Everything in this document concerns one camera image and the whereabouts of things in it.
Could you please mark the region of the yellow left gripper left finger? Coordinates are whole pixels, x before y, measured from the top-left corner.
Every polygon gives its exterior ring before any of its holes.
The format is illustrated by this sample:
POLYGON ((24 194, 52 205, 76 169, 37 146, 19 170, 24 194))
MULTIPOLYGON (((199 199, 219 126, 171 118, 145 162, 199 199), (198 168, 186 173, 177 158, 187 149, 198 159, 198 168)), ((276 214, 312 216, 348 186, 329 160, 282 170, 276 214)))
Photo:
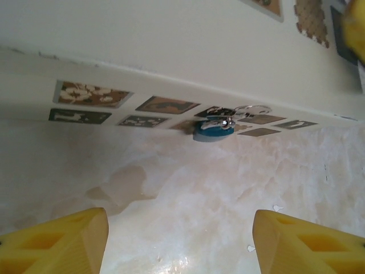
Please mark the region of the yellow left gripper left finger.
POLYGON ((1 235, 1 273, 99 273, 109 234, 90 208, 1 235))

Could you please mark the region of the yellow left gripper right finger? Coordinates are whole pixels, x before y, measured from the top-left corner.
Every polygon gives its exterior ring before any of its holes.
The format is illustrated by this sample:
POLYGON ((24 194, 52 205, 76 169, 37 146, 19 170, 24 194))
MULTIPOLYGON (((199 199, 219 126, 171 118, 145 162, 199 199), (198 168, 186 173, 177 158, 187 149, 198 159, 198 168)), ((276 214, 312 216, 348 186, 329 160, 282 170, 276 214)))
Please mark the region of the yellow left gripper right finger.
POLYGON ((364 238, 258 210, 253 241, 261 273, 364 273, 364 238))

